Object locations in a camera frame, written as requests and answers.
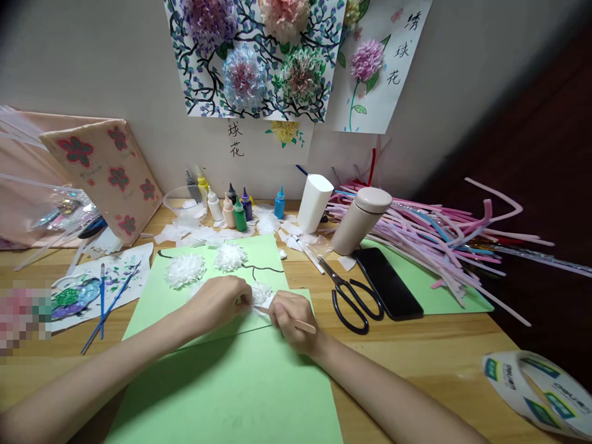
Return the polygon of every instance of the white thermos bottle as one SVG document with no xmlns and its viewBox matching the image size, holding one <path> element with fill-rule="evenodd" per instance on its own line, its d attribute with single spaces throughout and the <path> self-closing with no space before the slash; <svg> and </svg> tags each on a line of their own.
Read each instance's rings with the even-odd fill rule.
<svg viewBox="0 0 592 444">
<path fill-rule="evenodd" d="M 380 188 L 358 191 L 331 239 L 333 251 L 341 256 L 352 254 L 392 203 L 392 196 Z"/>
</svg>

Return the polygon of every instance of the deli tape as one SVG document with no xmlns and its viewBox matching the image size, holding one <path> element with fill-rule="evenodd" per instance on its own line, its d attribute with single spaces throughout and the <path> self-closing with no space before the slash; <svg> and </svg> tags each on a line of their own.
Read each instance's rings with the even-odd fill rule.
<svg viewBox="0 0 592 444">
<path fill-rule="evenodd" d="M 564 370 L 529 351 L 483 357 L 498 395 L 539 429 L 592 442 L 592 397 Z"/>
</svg>

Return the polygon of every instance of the hand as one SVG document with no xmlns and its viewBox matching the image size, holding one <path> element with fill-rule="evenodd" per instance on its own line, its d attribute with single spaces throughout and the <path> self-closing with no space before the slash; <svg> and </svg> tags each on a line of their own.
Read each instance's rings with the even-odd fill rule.
<svg viewBox="0 0 592 444">
<path fill-rule="evenodd" d="M 304 296 L 280 290 L 269 306 L 271 322 L 280 328 L 288 343 L 297 352 L 313 356 L 320 352 L 325 333 L 316 323 L 310 302 Z M 315 334 L 304 332 L 294 326 L 292 319 L 311 324 L 316 328 Z"/>
<path fill-rule="evenodd" d="M 237 276 L 218 276 L 205 281 L 180 310 L 194 338 L 249 313 L 252 305 L 253 292 L 247 281 Z"/>
</svg>

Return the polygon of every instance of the wall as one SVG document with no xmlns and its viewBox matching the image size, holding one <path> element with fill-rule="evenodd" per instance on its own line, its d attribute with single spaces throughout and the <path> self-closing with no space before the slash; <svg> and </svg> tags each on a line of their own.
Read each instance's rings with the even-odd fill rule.
<svg viewBox="0 0 592 444">
<path fill-rule="evenodd" d="M 504 97 L 576 29 L 586 0 L 434 0 L 387 134 L 382 186 L 409 196 Z M 189 118 L 159 0 L 20 0 L 7 9 L 0 47 L 0 103 L 18 109 L 127 119 L 164 191 L 183 169 L 206 167 L 220 195 L 228 180 L 256 198 L 302 194 L 296 167 L 239 168 L 210 160 L 228 149 L 208 119 Z M 336 183 L 369 165 L 375 136 L 318 125 L 308 165 Z"/>
</svg>

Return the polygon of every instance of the scissors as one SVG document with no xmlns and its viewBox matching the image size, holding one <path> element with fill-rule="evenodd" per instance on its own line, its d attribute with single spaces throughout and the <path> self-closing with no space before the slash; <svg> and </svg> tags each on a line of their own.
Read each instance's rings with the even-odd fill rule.
<svg viewBox="0 0 592 444">
<path fill-rule="evenodd" d="M 341 320 L 341 322 L 343 322 L 343 325 L 345 325 L 347 328 L 349 328 L 349 330 L 353 331 L 354 333 L 360 335 L 368 334 L 368 331 L 370 330 L 370 326 L 368 325 L 368 319 L 364 316 L 364 313 L 362 313 L 358 306 L 355 305 L 349 297 L 347 297 L 345 292 L 341 289 L 341 286 L 345 286 L 350 291 L 353 298 L 358 302 L 358 304 L 360 304 L 360 307 L 362 307 L 362 310 L 364 310 L 366 314 L 375 321 L 380 321 L 382 318 L 384 318 L 384 308 L 382 306 L 381 300 L 378 298 L 375 292 L 373 292 L 369 287 L 366 287 L 361 282 L 355 281 L 354 279 L 350 279 L 350 281 L 347 282 L 346 280 L 342 279 L 335 271 L 333 271 L 329 264 L 327 264 L 327 261 L 325 261 L 325 259 L 321 258 L 319 259 L 319 262 L 335 283 L 335 290 L 331 290 L 331 295 L 333 296 L 333 307 L 335 308 L 337 317 Z M 355 285 L 356 287 L 365 290 L 372 297 L 372 299 L 374 299 L 374 302 L 376 302 L 376 305 L 378 305 L 378 314 L 374 314 L 370 311 L 370 309 L 366 306 L 364 301 L 360 299 L 360 296 L 358 296 L 356 290 L 353 289 L 352 285 Z M 364 327 L 356 327 L 355 325 L 352 325 L 347 319 L 345 319 L 337 303 L 337 293 L 339 293 L 339 295 L 343 299 L 345 299 L 345 301 L 352 308 L 352 310 L 355 311 L 355 313 L 362 320 L 362 322 L 364 322 Z"/>
</svg>

